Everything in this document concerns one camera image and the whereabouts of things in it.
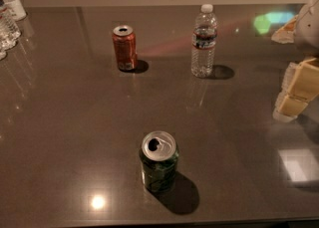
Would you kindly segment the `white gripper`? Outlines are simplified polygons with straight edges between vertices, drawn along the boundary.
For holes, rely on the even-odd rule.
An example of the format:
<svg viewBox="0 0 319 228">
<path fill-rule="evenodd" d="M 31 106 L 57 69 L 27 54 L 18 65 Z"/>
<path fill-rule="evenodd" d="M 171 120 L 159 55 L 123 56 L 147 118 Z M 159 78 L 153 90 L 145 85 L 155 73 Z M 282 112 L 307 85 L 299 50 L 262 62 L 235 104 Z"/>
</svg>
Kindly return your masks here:
<svg viewBox="0 0 319 228">
<path fill-rule="evenodd" d="M 279 44 L 292 44 L 308 56 L 300 63 L 290 63 L 285 71 L 281 92 L 275 102 L 273 117 L 291 122 L 319 95 L 319 0 L 309 0 L 298 17 L 294 16 L 272 36 Z"/>
</svg>

